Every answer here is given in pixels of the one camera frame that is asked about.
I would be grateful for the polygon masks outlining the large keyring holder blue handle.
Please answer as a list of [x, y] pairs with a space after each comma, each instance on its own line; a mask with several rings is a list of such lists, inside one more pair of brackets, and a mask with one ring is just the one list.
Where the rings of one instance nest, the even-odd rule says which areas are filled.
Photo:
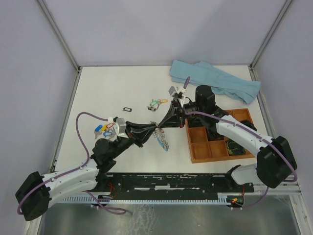
[[153, 132], [153, 137], [158, 141], [163, 150], [166, 152], [169, 150], [169, 144], [166, 140], [166, 135], [163, 129], [156, 128]]

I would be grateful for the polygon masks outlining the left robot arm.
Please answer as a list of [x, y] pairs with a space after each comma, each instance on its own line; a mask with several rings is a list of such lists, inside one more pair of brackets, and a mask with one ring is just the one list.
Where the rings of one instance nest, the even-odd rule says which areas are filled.
[[105, 175], [116, 164], [115, 158], [134, 144], [143, 147], [156, 128], [157, 124], [153, 122], [116, 124], [115, 130], [122, 129], [122, 133], [113, 141], [105, 138], [97, 140], [93, 153], [87, 155], [84, 163], [44, 175], [32, 172], [15, 193], [19, 204], [17, 213], [23, 215], [26, 221], [31, 221], [73, 194], [94, 188], [105, 190], [108, 186]]

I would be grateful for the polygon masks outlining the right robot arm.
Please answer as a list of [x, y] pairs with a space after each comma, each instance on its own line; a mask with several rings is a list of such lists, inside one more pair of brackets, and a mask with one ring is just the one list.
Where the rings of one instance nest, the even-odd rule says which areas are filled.
[[263, 183], [276, 188], [282, 182], [297, 181], [296, 161], [289, 142], [282, 136], [273, 138], [263, 135], [237, 121], [232, 115], [216, 105], [215, 95], [208, 85], [200, 85], [195, 90], [195, 101], [186, 102], [186, 87], [171, 86], [169, 94], [173, 98], [160, 128], [183, 127], [185, 119], [196, 116], [202, 125], [227, 137], [250, 152], [256, 163], [240, 165], [231, 169], [224, 185], [229, 191], [238, 190], [246, 183]]

